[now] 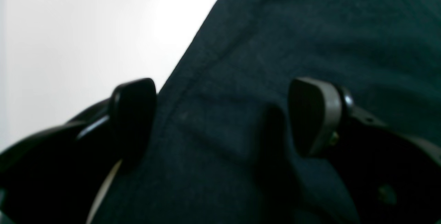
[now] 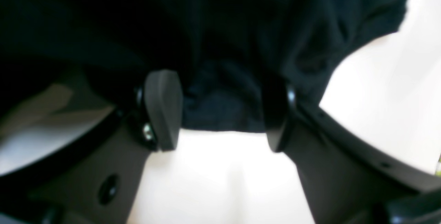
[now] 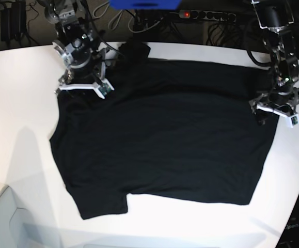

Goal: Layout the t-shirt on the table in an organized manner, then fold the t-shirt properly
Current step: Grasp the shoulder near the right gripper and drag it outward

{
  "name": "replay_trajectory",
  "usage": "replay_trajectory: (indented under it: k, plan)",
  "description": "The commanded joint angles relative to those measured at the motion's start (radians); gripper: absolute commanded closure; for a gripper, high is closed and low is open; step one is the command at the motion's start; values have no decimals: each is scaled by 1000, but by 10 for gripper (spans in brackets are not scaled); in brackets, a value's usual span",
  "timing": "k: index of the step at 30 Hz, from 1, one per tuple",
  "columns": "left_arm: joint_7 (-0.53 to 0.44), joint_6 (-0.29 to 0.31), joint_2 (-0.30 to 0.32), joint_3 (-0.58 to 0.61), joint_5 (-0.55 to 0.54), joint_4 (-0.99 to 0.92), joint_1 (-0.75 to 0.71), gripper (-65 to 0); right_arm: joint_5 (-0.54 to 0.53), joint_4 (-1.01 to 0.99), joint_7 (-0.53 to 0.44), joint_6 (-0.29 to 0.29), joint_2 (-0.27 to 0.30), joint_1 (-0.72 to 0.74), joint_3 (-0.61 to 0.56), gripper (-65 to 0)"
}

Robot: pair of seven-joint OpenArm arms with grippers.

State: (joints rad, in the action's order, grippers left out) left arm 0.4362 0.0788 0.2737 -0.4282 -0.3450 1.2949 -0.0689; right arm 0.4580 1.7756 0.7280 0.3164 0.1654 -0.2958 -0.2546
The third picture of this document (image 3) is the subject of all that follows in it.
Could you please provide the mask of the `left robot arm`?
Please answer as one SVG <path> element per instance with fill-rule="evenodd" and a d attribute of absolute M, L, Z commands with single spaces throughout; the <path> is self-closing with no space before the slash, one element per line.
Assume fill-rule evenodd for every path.
<path fill-rule="evenodd" d="M 246 45 L 246 51 L 253 63 L 268 67 L 271 76 L 268 89 L 259 90 L 255 98 L 249 101 L 257 122 L 264 125 L 269 114 L 278 115 L 286 120 L 287 126 L 293 128 L 299 124 L 299 64 L 296 56 L 294 36 L 290 25 L 294 16 L 288 1 L 252 1 L 256 17 L 248 26 L 258 21 L 264 30 L 263 44 L 270 53 L 270 62 L 259 62 Z"/>

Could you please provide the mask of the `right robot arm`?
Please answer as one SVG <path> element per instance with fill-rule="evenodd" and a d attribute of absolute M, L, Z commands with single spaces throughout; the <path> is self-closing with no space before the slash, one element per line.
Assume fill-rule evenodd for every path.
<path fill-rule="evenodd" d="M 114 90 L 106 78 L 106 68 L 113 61 L 107 54 L 120 57 L 122 53 L 103 39 L 104 32 L 96 28 L 86 1 L 44 1 L 43 6 L 57 33 L 53 48 L 65 66 L 56 93 L 93 90 L 104 99 Z"/>

